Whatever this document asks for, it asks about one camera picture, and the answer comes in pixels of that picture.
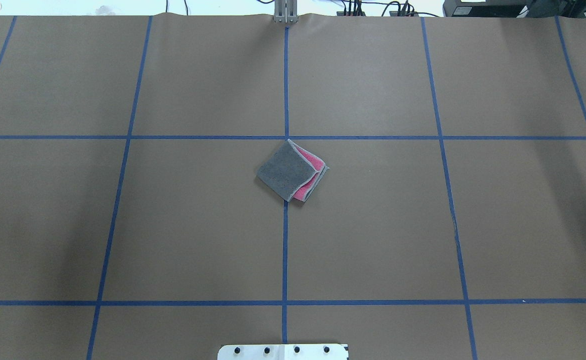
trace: gray towel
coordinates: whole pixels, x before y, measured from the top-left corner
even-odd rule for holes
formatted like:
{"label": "gray towel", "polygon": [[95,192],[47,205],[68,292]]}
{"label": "gray towel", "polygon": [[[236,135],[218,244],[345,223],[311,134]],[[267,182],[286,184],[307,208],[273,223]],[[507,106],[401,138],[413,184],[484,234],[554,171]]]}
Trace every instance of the gray towel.
{"label": "gray towel", "polygon": [[287,140],[257,171],[282,199],[306,201],[328,170],[322,159]]}

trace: pink towel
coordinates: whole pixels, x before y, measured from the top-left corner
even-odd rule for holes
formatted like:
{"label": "pink towel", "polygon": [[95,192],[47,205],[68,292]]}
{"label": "pink towel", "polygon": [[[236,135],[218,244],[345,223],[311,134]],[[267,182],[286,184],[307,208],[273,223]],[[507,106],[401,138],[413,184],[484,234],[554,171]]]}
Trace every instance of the pink towel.
{"label": "pink towel", "polygon": [[325,164],[325,162],[323,162],[321,158],[317,157],[316,155],[313,155],[313,153],[310,153],[309,151],[304,150],[304,148],[301,148],[298,144],[293,143],[293,145],[295,146],[297,151],[299,151],[302,154],[303,157],[305,157],[309,162],[311,162],[313,168],[315,168],[315,170],[318,171],[318,173],[313,175],[309,182],[302,185],[302,187],[300,187],[300,189],[298,189],[298,191],[296,191],[293,195],[293,198],[297,200],[306,201],[309,192],[312,191],[313,188],[315,188],[315,185],[318,182],[318,177],[320,175],[324,175],[322,170],[324,170],[327,164]]}

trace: metal post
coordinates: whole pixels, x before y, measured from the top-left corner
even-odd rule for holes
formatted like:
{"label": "metal post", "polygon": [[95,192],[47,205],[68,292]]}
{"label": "metal post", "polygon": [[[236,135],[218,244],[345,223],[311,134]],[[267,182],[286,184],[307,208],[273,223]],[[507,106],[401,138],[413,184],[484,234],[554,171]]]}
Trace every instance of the metal post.
{"label": "metal post", "polygon": [[276,23],[298,22],[298,0],[275,0],[273,20]]}

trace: folded towel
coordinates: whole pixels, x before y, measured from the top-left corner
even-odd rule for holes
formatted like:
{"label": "folded towel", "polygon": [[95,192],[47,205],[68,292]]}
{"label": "folded towel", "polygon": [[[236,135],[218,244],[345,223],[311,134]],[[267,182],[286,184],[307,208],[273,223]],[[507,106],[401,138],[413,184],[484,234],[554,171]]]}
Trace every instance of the folded towel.
{"label": "folded towel", "polygon": [[321,158],[289,139],[259,168],[257,177],[286,201],[306,201],[328,169]]}

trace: metal plate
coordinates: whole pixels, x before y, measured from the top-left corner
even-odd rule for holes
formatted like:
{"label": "metal plate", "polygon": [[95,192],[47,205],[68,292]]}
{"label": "metal plate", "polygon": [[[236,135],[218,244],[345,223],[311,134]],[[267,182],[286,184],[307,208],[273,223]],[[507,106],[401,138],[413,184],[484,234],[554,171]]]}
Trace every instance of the metal plate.
{"label": "metal plate", "polygon": [[225,345],[217,360],[348,360],[347,344]]}

